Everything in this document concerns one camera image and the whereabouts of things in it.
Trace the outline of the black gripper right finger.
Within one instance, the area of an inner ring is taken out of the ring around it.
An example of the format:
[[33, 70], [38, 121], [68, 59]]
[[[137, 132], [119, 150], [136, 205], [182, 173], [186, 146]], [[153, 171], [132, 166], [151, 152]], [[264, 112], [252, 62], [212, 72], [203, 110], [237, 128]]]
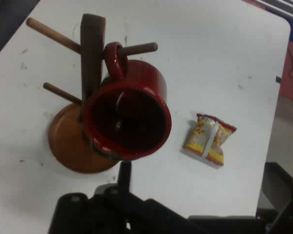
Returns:
[[129, 192], [131, 162], [126, 162], [126, 215], [133, 231], [144, 234], [194, 234], [195, 225], [153, 199]]

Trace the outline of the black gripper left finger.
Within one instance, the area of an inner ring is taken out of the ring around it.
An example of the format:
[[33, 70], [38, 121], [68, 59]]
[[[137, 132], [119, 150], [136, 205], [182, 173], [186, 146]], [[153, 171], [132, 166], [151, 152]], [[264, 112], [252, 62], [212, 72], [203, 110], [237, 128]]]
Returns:
[[48, 232], [50, 234], [125, 234], [126, 219], [105, 201], [104, 193], [118, 195], [126, 191], [126, 162], [120, 164], [115, 184], [97, 187], [93, 197], [83, 193], [62, 195], [56, 204]]

